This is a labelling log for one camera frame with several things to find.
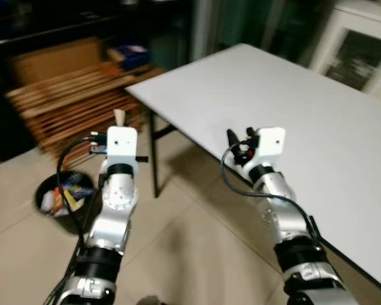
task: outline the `silver robot arm segment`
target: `silver robot arm segment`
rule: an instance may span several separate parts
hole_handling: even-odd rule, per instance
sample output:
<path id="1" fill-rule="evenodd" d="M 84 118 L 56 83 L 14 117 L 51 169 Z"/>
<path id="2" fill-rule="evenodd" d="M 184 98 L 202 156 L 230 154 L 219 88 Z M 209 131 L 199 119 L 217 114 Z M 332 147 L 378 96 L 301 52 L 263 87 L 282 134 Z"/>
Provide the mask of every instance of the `silver robot arm segment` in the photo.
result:
<path id="1" fill-rule="evenodd" d="M 273 169 L 282 153 L 285 131 L 248 128 L 247 134 L 249 138 L 240 142 L 231 130 L 227 131 L 239 173 L 252 181 L 254 193 L 295 201 L 282 173 Z M 259 198 L 257 208 L 283 272 L 284 291 L 290 296 L 288 305 L 358 305 L 328 262 L 306 214 L 287 200 Z"/>
<path id="2" fill-rule="evenodd" d="M 96 217 L 75 272 L 63 288 L 61 304 L 114 303 L 116 278 L 130 232 L 130 216 L 138 201 L 134 185 L 137 131 L 112 126 L 107 130 L 107 159 L 102 165 L 102 211 Z"/>

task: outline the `trash can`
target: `trash can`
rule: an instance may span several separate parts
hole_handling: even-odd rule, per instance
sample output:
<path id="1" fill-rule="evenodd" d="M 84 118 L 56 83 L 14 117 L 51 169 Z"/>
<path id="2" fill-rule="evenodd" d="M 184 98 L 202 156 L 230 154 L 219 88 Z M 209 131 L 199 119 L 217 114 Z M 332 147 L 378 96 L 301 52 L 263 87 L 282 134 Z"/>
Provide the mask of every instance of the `trash can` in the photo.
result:
<path id="1" fill-rule="evenodd" d="M 90 214 L 88 216 L 88 221 L 86 223 L 86 226 L 83 228 L 83 232 L 87 233 L 90 230 L 90 227 L 93 221 L 95 220 L 96 216 L 100 213 L 100 210 L 102 208 L 102 202 L 100 200 L 98 190 L 93 187 L 93 182 L 90 176 L 85 173 L 76 172 L 76 171 L 62 172 L 61 182 L 66 181 L 71 175 L 74 175 L 75 173 L 80 173 L 82 175 L 82 179 L 79 181 L 79 185 L 81 187 L 87 187 L 87 188 L 93 189 L 92 195 L 85 197 L 83 205 L 80 208 L 78 208 L 76 211 L 74 211 L 74 214 L 77 218 L 78 223 L 80 223 L 80 225 L 83 227 L 86 213 L 89 207 L 92 206 L 91 210 L 89 211 Z M 54 217 L 53 215 L 41 210 L 41 203 L 43 202 L 45 193 L 47 193 L 48 191 L 54 190 L 54 188 L 56 187 L 57 187 L 57 175 L 52 175 L 51 177 L 45 179 L 39 185 L 35 193 L 34 206 L 40 214 L 45 215 L 49 218 L 52 218 L 59 225 L 61 225 L 68 233 L 77 234 L 76 225 L 69 214 Z"/>

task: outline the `floor tile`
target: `floor tile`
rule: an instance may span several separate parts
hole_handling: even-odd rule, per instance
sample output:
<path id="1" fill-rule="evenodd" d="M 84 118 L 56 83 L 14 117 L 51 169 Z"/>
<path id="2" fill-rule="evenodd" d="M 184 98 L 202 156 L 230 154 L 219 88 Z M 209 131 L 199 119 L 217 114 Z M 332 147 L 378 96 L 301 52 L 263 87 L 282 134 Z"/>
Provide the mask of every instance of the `floor tile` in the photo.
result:
<path id="1" fill-rule="evenodd" d="M 284 283 L 281 280 L 275 290 L 271 292 L 271 296 L 265 305 L 286 305 L 288 295 L 284 292 Z"/>
<path id="2" fill-rule="evenodd" d="M 152 195 L 150 170 L 140 165 L 135 177 L 140 199 L 131 216 L 131 233 L 126 247 L 124 265 L 171 224 L 194 201 L 174 184 L 168 184 L 161 195 Z"/>
<path id="3" fill-rule="evenodd" d="M 137 303 L 137 300 L 133 300 L 125 291 L 124 287 L 117 287 L 117 294 L 116 294 L 116 302 L 115 305 L 121 304 L 121 305 L 135 305 Z"/>
<path id="4" fill-rule="evenodd" d="M 263 304 L 279 274 L 210 214 L 191 205 L 120 272 L 132 299 L 168 304 Z"/>
<path id="5" fill-rule="evenodd" d="M 227 173 L 231 183 L 249 191 L 244 182 L 230 172 Z M 268 234 L 264 230 L 261 215 L 257 210 L 259 201 L 236 194 L 221 178 L 200 193 L 196 201 L 271 266 L 279 270 L 275 253 L 268 244 Z"/>
<path id="6" fill-rule="evenodd" d="M 38 149 L 0 163 L 0 232 L 34 211 L 34 193 L 53 173 L 54 164 Z"/>
<path id="7" fill-rule="evenodd" d="M 42 304 L 77 238 L 36 213 L 0 234 L 0 305 Z"/>
<path id="8" fill-rule="evenodd" d="M 150 155 L 149 145 L 144 154 Z M 180 132 L 157 141 L 157 162 L 162 188 L 172 182 L 194 198 L 220 175 L 217 161 Z"/>

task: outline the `table leg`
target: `table leg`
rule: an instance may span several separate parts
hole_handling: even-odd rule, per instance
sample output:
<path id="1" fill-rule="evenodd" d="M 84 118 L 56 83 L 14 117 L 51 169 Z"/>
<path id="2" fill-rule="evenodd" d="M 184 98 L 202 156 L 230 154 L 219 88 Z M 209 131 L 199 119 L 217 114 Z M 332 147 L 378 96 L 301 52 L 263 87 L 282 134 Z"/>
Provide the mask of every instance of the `table leg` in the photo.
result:
<path id="1" fill-rule="evenodd" d="M 158 160 L 157 160 L 157 138 L 155 131 L 155 113 L 154 111 L 149 111 L 149 121 L 150 121 L 150 145 L 151 145 L 151 163 L 152 163 L 152 179 L 154 181 L 154 197 L 158 198 L 159 188 L 158 188 Z"/>

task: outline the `black cable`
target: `black cable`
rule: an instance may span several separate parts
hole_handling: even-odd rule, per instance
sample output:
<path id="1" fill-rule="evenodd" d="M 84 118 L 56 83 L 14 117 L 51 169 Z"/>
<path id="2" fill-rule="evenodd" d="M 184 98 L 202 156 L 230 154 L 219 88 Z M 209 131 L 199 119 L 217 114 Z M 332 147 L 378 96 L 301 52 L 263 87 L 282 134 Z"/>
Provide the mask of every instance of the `black cable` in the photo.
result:
<path id="1" fill-rule="evenodd" d="M 78 140 L 72 142 L 71 144 L 69 144 L 63 150 L 62 154 L 60 155 L 59 160 L 58 160 L 58 165 L 57 165 L 57 185 L 58 185 L 59 193 L 61 194 L 61 197 L 63 199 L 63 205 L 64 205 L 64 207 L 67 209 L 67 211 L 69 213 L 69 216 L 71 217 L 73 223 L 76 226 L 77 234 L 79 236 L 79 241 L 80 241 L 81 244 L 83 244 L 83 241 L 84 241 L 84 238 L 83 238 L 83 228 L 81 227 L 81 225 L 77 221 L 77 218 L 76 218 L 74 212 L 70 208 L 68 199 L 65 196 L 64 188 L 62 187 L 62 183 L 61 183 L 61 169 L 62 169 L 62 163 L 64 162 L 64 159 L 65 159 L 66 155 L 68 155 L 70 153 L 70 151 L 75 146 L 77 146 L 77 145 L 79 145 L 80 143 L 83 143 L 83 142 L 92 141 L 92 139 L 93 139 L 92 137 L 84 137 L 84 138 L 78 139 Z"/>
<path id="2" fill-rule="evenodd" d="M 93 140 L 92 137 L 84 137 L 84 138 L 81 138 L 81 139 L 76 140 L 75 142 L 69 144 L 65 148 L 65 150 L 63 150 L 63 152 L 60 155 L 59 160 L 58 160 L 58 164 L 57 164 L 57 186 L 58 186 L 59 192 L 61 194 L 61 197 L 63 199 L 63 205 L 67 209 L 69 216 L 72 218 L 72 221 L 76 225 L 76 229 L 77 229 L 79 238 L 77 240 L 77 243 L 76 243 L 75 249 L 72 253 L 72 256 L 70 257 L 70 260 L 69 260 L 67 269 L 65 271 L 65 274 L 63 275 L 63 278 L 58 282 L 58 284 L 55 286 L 55 288 L 51 291 L 49 296 L 46 298 L 44 305 L 49 305 L 53 301 L 55 301 L 55 302 L 57 301 L 57 298 L 59 297 L 59 295 L 58 295 L 59 291 L 61 289 L 63 289 L 66 281 L 70 278 L 70 276 L 72 275 L 72 273 L 74 271 L 73 268 L 74 268 L 75 260 L 77 257 L 77 253 L 80 252 L 80 250 L 82 249 L 82 246 L 84 245 L 83 228 L 86 227 L 86 224 L 87 224 L 87 221 L 89 218 L 89 214 L 90 214 L 90 211 L 93 207 L 93 202 L 94 202 L 94 200 L 91 201 L 90 206 L 88 207 L 88 210 L 86 211 L 86 215 L 84 217 L 84 222 L 83 222 L 83 228 L 82 228 L 81 225 L 79 224 L 79 222 L 77 221 L 75 214 L 73 213 L 72 209 L 70 208 L 68 199 L 66 198 L 65 193 L 64 193 L 64 189 L 62 187 L 61 176 L 60 176 L 61 169 L 62 169 L 62 163 L 64 162 L 66 155 L 68 155 L 70 153 L 70 151 L 73 149 L 73 147 L 79 145 L 80 143 L 83 143 L 86 141 L 92 141 L 92 140 Z"/>
<path id="3" fill-rule="evenodd" d="M 244 191 L 242 189 L 237 188 L 236 186 L 233 186 L 229 182 L 229 180 L 227 179 L 227 176 L 225 174 L 225 170 L 224 170 L 225 163 L 224 162 L 226 160 L 227 155 L 231 152 L 231 150 L 235 146 L 240 145 L 240 144 L 244 144 L 244 142 L 239 142 L 239 143 L 235 143 L 235 144 L 231 145 L 224 152 L 224 154 L 222 156 L 222 160 L 220 162 L 220 173 L 222 174 L 222 178 L 223 178 L 225 184 L 230 189 L 232 189 L 235 193 L 238 193 L 238 194 L 243 195 L 243 196 L 247 196 L 247 197 L 261 197 L 261 198 L 274 198 L 274 199 L 283 200 L 283 201 L 288 202 L 289 204 L 293 205 L 298 210 L 298 212 L 302 215 L 302 217 L 304 218 L 307 230 L 308 230 L 309 234 L 312 236 L 312 238 L 314 239 L 315 243 L 320 245 L 319 241 L 320 241 L 321 235 L 320 235 L 320 232 L 318 230 L 318 227 L 317 227 L 316 223 L 314 222 L 314 218 L 312 216 L 310 216 L 310 215 L 307 215 L 305 213 L 305 211 L 296 202 L 294 202 L 293 200 L 291 200 L 291 199 L 289 199 L 287 197 L 280 196 L 280 195 L 246 192 L 246 191 Z"/>

